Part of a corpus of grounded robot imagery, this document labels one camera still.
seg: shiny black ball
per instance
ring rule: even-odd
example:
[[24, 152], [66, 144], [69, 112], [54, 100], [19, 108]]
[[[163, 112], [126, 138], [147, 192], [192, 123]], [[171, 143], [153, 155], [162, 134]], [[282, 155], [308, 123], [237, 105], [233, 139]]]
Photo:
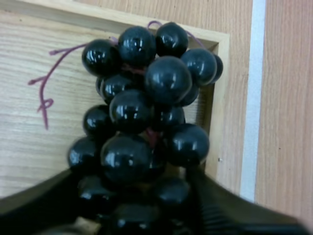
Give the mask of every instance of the shiny black ball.
[[157, 144], [153, 150], [152, 159], [150, 162], [149, 170], [143, 178], [143, 182], [151, 183], [157, 180], [164, 172], [166, 168], [166, 159], [164, 157], [164, 149]]
[[95, 83], [95, 86], [96, 86], [96, 91], [99, 95], [100, 94], [100, 87], [101, 87], [101, 83], [102, 81], [104, 80], [104, 77], [97, 77], [97, 80], [96, 80], [96, 83]]
[[110, 222], [111, 235], [160, 235], [161, 231], [158, 207], [146, 203], [121, 204]]
[[122, 65], [118, 50], [109, 40], [96, 39], [90, 42], [82, 54], [83, 65], [94, 76], [117, 72]]
[[105, 188], [98, 176], [83, 178], [78, 184], [80, 216], [101, 219], [110, 215], [118, 205], [117, 193]]
[[209, 152], [209, 138], [199, 126], [186, 123], [164, 133], [167, 160], [172, 165], [191, 167], [205, 160]]
[[83, 129], [87, 135], [96, 136], [103, 143], [116, 134], [107, 105], [96, 105], [90, 108], [83, 118]]
[[178, 24], [169, 22], [156, 31], [156, 52], [159, 56], [181, 57], [187, 48], [188, 35]]
[[216, 71], [215, 77], [210, 82], [210, 84], [216, 83], [217, 80], [220, 79], [220, 77], [221, 77], [221, 75], [223, 73], [223, 69], [224, 69], [223, 61], [221, 60], [221, 58], [218, 55], [215, 55], [215, 54], [214, 54], [214, 57], [215, 57], [216, 63], [217, 63], [217, 71]]
[[200, 89], [194, 84], [187, 95], [179, 102], [179, 106], [185, 107], [192, 104], [199, 96]]
[[216, 75], [216, 59], [210, 51], [203, 48], [190, 49], [181, 56], [188, 67], [192, 79], [198, 86], [209, 84]]
[[132, 184], [145, 176], [151, 158], [152, 150], [142, 137], [121, 134], [102, 147], [101, 171], [116, 185]]
[[191, 189], [189, 184], [178, 177], [158, 180], [149, 190], [166, 216], [179, 216], [189, 206]]
[[100, 94], [105, 102], [109, 104], [118, 93], [129, 89], [135, 89], [137, 84], [132, 78], [133, 75], [131, 73], [120, 72], [103, 81], [100, 88]]
[[179, 103], [192, 87], [187, 66], [174, 56], [163, 56], [151, 63], [145, 74], [146, 92], [156, 103]]
[[156, 56], [156, 39], [146, 28], [130, 27], [118, 39], [122, 60], [131, 66], [146, 66]]
[[110, 118], [117, 129], [138, 134], [151, 125], [153, 103], [138, 90], [120, 92], [110, 103]]
[[100, 169], [102, 143], [87, 136], [77, 140], [67, 153], [67, 162], [74, 173], [95, 174]]
[[185, 114], [182, 107], [156, 105], [152, 129], [155, 131], [164, 131], [168, 128], [183, 124]]

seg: grape stem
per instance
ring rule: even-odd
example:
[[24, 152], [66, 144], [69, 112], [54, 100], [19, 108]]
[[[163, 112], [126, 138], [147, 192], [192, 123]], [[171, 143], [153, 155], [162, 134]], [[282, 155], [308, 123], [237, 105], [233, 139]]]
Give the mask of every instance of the grape stem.
[[202, 43], [198, 38], [196, 38], [191, 32], [189, 32], [189, 31], [186, 30], [186, 33], [187, 33], [193, 40], [195, 40], [202, 48], [206, 49], [206, 47], [203, 45], [203, 43]]
[[146, 129], [146, 135], [149, 140], [149, 144], [151, 148], [154, 148], [157, 144], [157, 141], [159, 139], [159, 134], [158, 132], [153, 131], [150, 127]]
[[160, 21], [150, 21], [148, 23], [147, 28], [150, 28], [150, 26], [153, 25], [153, 24], [157, 24], [158, 26], [162, 26], [162, 23]]
[[54, 64], [54, 66], [51, 68], [51, 70], [49, 71], [49, 73], [46, 76], [40, 77], [37, 79], [33, 79], [33, 80], [30, 80], [28, 82], [29, 85], [33, 85], [39, 81], [41, 82], [40, 89], [39, 89], [40, 106], [37, 109], [37, 112], [42, 111], [46, 130], [49, 127], [47, 109], [53, 105], [54, 101], [51, 98], [46, 99], [46, 100], [44, 99], [45, 85], [46, 85], [48, 79], [51, 77], [52, 73], [55, 71], [55, 69], [59, 66], [59, 64], [63, 61], [63, 59], [65, 57], [67, 57], [71, 52], [73, 52], [79, 48], [85, 47], [85, 46], [86, 46], [86, 44], [82, 44], [82, 45], [79, 45], [76, 47], [66, 48], [66, 49], [61, 49], [61, 50], [54, 50], [54, 51], [50, 52], [50, 55], [58, 54], [61, 52], [65, 52], [65, 53], [58, 59], [58, 61]]

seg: white strip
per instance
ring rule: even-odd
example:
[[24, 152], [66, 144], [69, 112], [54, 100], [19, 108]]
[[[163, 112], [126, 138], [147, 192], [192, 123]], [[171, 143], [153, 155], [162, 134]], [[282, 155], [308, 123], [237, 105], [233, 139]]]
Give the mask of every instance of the white strip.
[[240, 196], [251, 202], [254, 202], [258, 158], [265, 14], [266, 0], [253, 0], [246, 126], [240, 187]]

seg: wood grain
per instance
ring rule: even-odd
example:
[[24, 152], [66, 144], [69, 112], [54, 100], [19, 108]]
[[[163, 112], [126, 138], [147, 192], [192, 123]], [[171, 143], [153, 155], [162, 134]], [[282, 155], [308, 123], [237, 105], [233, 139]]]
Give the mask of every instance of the wood grain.
[[267, 1], [255, 199], [313, 221], [313, 1]]
[[86, 4], [229, 33], [230, 67], [220, 156], [206, 171], [239, 192], [246, 115], [252, 0], [76, 0]]

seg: wooden frame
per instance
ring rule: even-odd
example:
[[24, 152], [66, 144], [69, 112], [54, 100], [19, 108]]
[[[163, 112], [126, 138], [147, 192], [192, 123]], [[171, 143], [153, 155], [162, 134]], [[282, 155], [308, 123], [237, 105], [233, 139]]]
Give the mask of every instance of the wooden frame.
[[[146, 26], [147, 22], [155, 20], [148, 17], [85, 5], [71, 0], [0, 0], [0, 9], [26, 14], [32, 17], [44, 18], [56, 22], [77, 25], [81, 27], [109, 31], [119, 34], [132, 25]], [[210, 153], [205, 171], [216, 177], [217, 160], [221, 152], [224, 131], [225, 95], [228, 83], [229, 39], [228, 34], [181, 25], [209, 49], [217, 53], [223, 63], [224, 72], [215, 87], [209, 88], [207, 111], [203, 127], [210, 134]]]

